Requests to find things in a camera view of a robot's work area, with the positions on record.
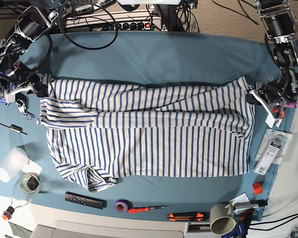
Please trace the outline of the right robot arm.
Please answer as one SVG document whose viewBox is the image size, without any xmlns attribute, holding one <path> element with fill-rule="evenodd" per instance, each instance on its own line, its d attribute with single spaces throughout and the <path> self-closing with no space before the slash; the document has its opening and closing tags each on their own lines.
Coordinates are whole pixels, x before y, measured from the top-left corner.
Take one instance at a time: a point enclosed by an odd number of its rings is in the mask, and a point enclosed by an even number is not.
<svg viewBox="0 0 298 238">
<path fill-rule="evenodd" d="M 56 8 L 45 1 L 36 0 L 17 19 L 14 28 L 0 40 L 0 101 L 14 103 L 22 93 L 47 96 L 47 85 L 42 82 L 38 71 L 47 63 L 53 48 L 49 31 L 72 11 L 69 0 L 59 1 Z M 43 60 L 34 68 L 20 61 L 32 43 L 46 36 L 49 47 Z"/>
</svg>

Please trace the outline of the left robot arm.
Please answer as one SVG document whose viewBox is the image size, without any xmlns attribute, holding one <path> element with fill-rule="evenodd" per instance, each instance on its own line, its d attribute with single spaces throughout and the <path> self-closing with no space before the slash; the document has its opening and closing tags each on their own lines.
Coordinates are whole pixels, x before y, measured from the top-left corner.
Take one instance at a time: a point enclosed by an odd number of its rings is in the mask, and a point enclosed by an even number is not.
<svg viewBox="0 0 298 238">
<path fill-rule="evenodd" d="M 268 113 L 266 124 L 279 127 L 286 104 L 298 99 L 298 25 L 287 0 L 256 0 L 254 5 L 266 29 L 266 48 L 281 76 L 257 82 L 248 90 L 247 101 L 261 104 Z"/>
</svg>

